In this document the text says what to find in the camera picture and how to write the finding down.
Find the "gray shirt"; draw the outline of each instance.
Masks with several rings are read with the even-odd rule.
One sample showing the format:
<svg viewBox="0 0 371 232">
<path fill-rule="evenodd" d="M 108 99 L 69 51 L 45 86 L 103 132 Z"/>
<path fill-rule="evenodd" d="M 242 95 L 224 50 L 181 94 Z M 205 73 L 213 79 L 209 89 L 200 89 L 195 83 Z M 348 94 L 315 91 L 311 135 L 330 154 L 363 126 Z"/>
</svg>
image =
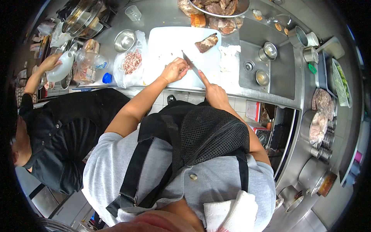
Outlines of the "gray shirt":
<svg viewBox="0 0 371 232">
<path fill-rule="evenodd" d="M 136 130 L 125 138 L 116 133 L 103 134 L 84 169 L 83 193 L 90 205 L 109 226 L 129 221 L 138 213 L 161 208 L 184 197 L 188 206 L 206 227 L 204 203 L 236 199 L 237 192 L 241 190 L 237 158 L 218 157 L 182 168 L 180 174 L 165 188 L 161 198 L 151 209 L 121 208 L 116 218 L 112 216 L 106 207 L 118 196 L 130 159 L 137 146 L 138 132 L 139 130 Z M 141 202 L 160 183 L 171 163 L 171 158 L 172 146 L 166 141 L 155 138 L 144 161 L 135 197 L 137 202 Z M 247 154 L 247 163 L 248 192 L 255 195 L 258 204 L 254 231 L 262 231 L 268 225 L 275 207 L 273 170 L 263 162 L 256 162 L 250 154 Z M 191 179 L 191 174 L 196 175 L 197 179 Z"/>
</svg>

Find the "kitchen knife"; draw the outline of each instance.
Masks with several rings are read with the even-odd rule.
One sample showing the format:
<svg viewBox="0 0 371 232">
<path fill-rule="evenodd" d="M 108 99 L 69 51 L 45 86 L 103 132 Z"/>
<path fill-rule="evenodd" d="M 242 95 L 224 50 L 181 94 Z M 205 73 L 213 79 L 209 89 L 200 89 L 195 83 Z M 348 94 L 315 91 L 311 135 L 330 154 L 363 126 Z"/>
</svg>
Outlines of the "kitchen knife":
<svg viewBox="0 0 371 232">
<path fill-rule="evenodd" d="M 198 78 L 200 79 L 200 81 L 203 83 L 200 75 L 198 74 L 198 69 L 193 64 L 193 62 L 184 54 L 184 52 L 183 52 L 183 59 L 187 62 L 187 64 L 189 65 L 189 67 L 191 67 L 191 69 L 194 71 L 194 73 L 196 73 L 196 76 L 198 76 Z"/>
</svg>

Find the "plastic cup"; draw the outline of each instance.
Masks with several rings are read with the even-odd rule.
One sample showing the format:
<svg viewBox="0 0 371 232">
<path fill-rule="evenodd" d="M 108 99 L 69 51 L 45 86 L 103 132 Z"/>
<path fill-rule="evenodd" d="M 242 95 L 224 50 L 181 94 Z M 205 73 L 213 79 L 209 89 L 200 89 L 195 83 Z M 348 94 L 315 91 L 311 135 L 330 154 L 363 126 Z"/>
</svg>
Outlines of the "plastic cup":
<svg viewBox="0 0 371 232">
<path fill-rule="evenodd" d="M 137 6 L 129 6 L 125 10 L 125 14 L 131 19 L 131 21 L 138 21 L 142 17 L 142 14 L 138 10 Z"/>
</svg>

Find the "faucet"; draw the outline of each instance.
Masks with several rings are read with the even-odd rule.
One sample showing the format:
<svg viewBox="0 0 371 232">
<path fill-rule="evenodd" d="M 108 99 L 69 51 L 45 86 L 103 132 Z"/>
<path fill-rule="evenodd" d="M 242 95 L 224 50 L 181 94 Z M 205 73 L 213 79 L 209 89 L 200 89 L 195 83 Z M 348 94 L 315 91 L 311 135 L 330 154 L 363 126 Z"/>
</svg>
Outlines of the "faucet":
<svg viewBox="0 0 371 232">
<path fill-rule="evenodd" d="M 279 23 L 279 24 L 283 24 L 283 22 L 282 21 L 278 21 L 276 18 L 277 17 L 281 17 L 281 16 L 286 16 L 286 17 L 288 17 L 288 21 L 287 21 L 287 26 L 288 25 L 290 25 L 290 23 L 291 23 L 291 17 L 289 16 L 289 15 L 287 15 L 287 14 L 278 14 L 278 15 L 276 15 L 276 16 L 272 16 L 272 17 L 269 17 L 268 19 L 267 19 L 267 23 L 268 24 L 271 24 L 271 23 Z"/>
</svg>

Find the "hand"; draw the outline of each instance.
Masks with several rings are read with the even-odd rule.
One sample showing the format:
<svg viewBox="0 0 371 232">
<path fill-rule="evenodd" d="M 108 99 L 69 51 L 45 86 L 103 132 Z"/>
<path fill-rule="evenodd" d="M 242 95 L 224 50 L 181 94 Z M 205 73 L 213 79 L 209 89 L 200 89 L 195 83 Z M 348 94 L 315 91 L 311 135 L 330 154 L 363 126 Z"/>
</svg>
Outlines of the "hand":
<svg viewBox="0 0 371 232">
<path fill-rule="evenodd" d="M 188 66 L 187 62 L 182 58 L 177 57 L 173 62 L 165 67 L 159 78 L 166 80 L 166 82 L 170 84 L 182 79 L 187 73 L 188 69 L 190 69 L 190 67 Z"/>
<path fill-rule="evenodd" d="M 228 111 L 231 106 L 226 91 L 219 85 L 210 84 L 201 70 L 199 70 L 198 73 L 206 87 L 206 99 L 210 105 L 216 109 Z"/>
<path fill-rule="evenodd" d="M 58 59 L 62 56 L 63 53 L 53 54 L 48 56 L 40 65 L 39 70 L 41 72 L 50 71 L 53 68 L 57 67 L 58 65 L 62 64 L 62 61 Z"/>
</svg>

